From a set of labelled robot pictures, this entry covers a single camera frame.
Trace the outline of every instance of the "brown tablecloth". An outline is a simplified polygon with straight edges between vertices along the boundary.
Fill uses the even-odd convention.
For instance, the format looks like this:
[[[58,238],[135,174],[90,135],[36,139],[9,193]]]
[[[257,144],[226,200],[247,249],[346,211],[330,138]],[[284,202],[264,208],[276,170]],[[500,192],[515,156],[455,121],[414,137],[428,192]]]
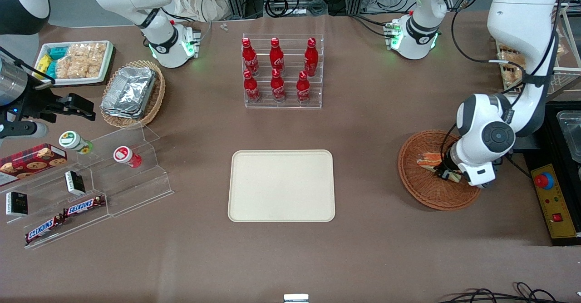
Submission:
[[[422,206],[400,182],[396,159],[406,138],[448,129],[467,96],[502,85],[496,65],[456,51],[451,17],[419,61],[388,52],[380,36],[346,17],[227,22],[228,32],[214,24],[199,59],[163,69],[166,98],[151,128],[162,137],[158,160],[176,193],[34,251],[23,249],[22,228],[0,223],[0,301],[269,303],[309,293],[314,303],[411,303],[474,287],[514,293],[516,281],[575,301],[581,248],[548,246],[531,182],[510,164],[493,189],[457,212]],[[484,13],[462,13],[457,26],[469,55],[494,55]],[[243,32],[324,34],[324,108],[245,109]],[[135,26],[41,34],[41,42],[110,40],[115,69],[152,59],[142,39]],[[55,92],[81,94],[98,110],[102,90]],[[56,143],[66,129],[86,138],[115,130],[100,116],[93,123],[59,116],[47,138],[5,141],[2,155]],[[245,149],[329,150],[335,219],[231,222],[230,161]]]

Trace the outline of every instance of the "round wicker basket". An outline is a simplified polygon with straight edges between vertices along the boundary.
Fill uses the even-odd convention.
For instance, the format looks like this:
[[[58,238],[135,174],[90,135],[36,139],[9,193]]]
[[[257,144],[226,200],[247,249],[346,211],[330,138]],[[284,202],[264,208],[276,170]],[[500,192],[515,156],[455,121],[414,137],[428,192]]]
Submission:
[[[478,198],[480,189],[471,186],[463,177],[459,183],[444,180],[417,164],[419,154],[440,152],[446,132],[428,130],[413,134],[402,146],[398,156],[398,171],[405,188],[419,202],[437,210],[466,208]],[[450,134],[444,147],[458,137]]]
[[[159,67],[157,67],[157,65],[150,61],[139,60],[129,62],[123,67],[138,67],[138,68],[148,67],[155,71],[156,73],[155,84],[153,85],[154,88],[151,91],[149,101],[147,103],[147,106],[145,107],[145,113],[143,114],[143,117],[141,119],[113,117],[112,115],[108,115],[105,112],[103,112],[103,110],[101,110],[101,115],[103,115],[103,118],[109,125],[120,128],[131,126],[133,124],[139,123],[140,121],[142,125],[147,125],[151,123],[155,115],[158,114],[159,108],[161,108],[162,106],[163,96],[166,93],[166,80],[164,79],[162,71],[159,69]],[[105,92],[103,93],[103,98],[107,95],[107,92],[111,87],[111,83],[113,82],[115,76],[118,75],[119,70],[121,70],[121,68],[115,71],[115,73],[109,79],[107,86],[105,87]]]

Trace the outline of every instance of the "acrylic bottle rack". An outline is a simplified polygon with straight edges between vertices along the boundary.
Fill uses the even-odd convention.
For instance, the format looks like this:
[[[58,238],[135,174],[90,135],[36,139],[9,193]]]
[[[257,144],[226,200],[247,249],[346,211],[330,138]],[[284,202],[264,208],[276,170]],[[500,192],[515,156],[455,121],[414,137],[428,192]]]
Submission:
[[[0,189],[2,195],[16,191],[28,196],[29,214],[12,218],[8,223],[24,227],[23,236],[19,238],[24,245],[26,233],[62,214],[64,208],[99,195],[105,196],[105,206],[70,216],[63,224],[25,245],[26,248],[38,248],[173,194],[166,170],[159,166],[152,145],[157,139],[159,136],[149,127],[137,124],[92,140],[94,148],[89,154],[67,150],[68,164]],[[114,161],[113,152],[122,145],[129,146],[141,156],[141,166],[133,169]],[[78,197],[67,191],[64,173],[69,170],[83,177],[85,195]]]
[[[251,40],[252,47],[256,51],[259,63],[259,75],[255,77],[261,100],[258,103],[249,102],[244,94],[244,104],[247,108],[283,108],[283,109],[321,109],[323,104],[323,57],[325,52],[325,42],[322,34],[244,34]],[[278,37],[280,47],[285,55],[285,75],[282,79],[285,82],[286,100],[282,103],[274,101],[270,80],[272,78],[272,68],[270,66],[270,39]],[[299,81],[299,72],[305,69],[305,50],[307,40],[314,37],[317,40],[317,51],[319,60],[317,72],[314,77],[309,77],[311,84],[310,101],[308,104],[299,104],[296,94],[296,83]],[[241,60],[242,71],[246,68],[244,60]]]

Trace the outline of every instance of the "small black box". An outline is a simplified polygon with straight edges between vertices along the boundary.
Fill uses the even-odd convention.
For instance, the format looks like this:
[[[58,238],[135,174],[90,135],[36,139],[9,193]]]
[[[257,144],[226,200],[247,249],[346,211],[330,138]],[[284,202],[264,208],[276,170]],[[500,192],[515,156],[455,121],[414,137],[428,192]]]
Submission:
[[[29,214],[29,200],[26,194],[6,193],[6,215],[23,217]]]
[[[67,179],[67,189],[69,193],[78,196],[85,195],[85,183],[83,183],[83,177],[74,171],[67,171],[64,174]]]

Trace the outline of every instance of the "coca-cola bottle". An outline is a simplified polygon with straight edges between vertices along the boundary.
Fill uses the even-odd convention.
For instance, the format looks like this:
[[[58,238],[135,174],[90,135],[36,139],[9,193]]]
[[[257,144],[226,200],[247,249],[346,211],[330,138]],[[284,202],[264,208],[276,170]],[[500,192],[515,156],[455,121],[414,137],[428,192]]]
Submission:
[[[248,102],[255,104],[260,101],[260,92],[258,91],[256,79],[252,77],[252,72],[248,69],[244,71],[244,91],[246,92]]]
[[[307,50],[305,51],[305,71],[309,77],[313,77],[317,72],[319,53],[317,52],[317,40],[314,37],[307,40]]]
[[[244,65],[252,72],[252,75],[254,77],[258,76],[258,57],[252,48],[251,40],[247,37],[242,39],[242,58],[244,59]]]
[[[272,69],[272,79],[270,80],[270,87],[272,88],[272,96],[274,102],[281,104],[286,100],[285,82],[281,78],[281,72],[278,69]]]
[[[309,104],[311,84],[307,80],[307,72],[301,71],[299,73],[299,81],[296,83],[296,96],[299,104]]]
[[[270,65],[272,69],[278,69],[281,76],[285,75],[285,55],[282,53],[280,41],[276,37],[270,39]]]

